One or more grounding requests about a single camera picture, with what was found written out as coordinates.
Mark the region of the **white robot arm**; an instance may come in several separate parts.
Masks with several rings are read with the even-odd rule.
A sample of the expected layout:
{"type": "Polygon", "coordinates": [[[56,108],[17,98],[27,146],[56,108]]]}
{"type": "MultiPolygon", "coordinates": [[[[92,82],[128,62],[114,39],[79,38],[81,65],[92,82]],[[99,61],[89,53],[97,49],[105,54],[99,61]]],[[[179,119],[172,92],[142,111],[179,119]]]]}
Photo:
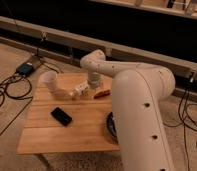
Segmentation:
{"type": "Polygon", "coordinates": [[[175,89],[166,67],[108,61],[95,50],[80,65],[112,78],[111,102],[124,171],[175,171],[159,101],[175,89]]]}

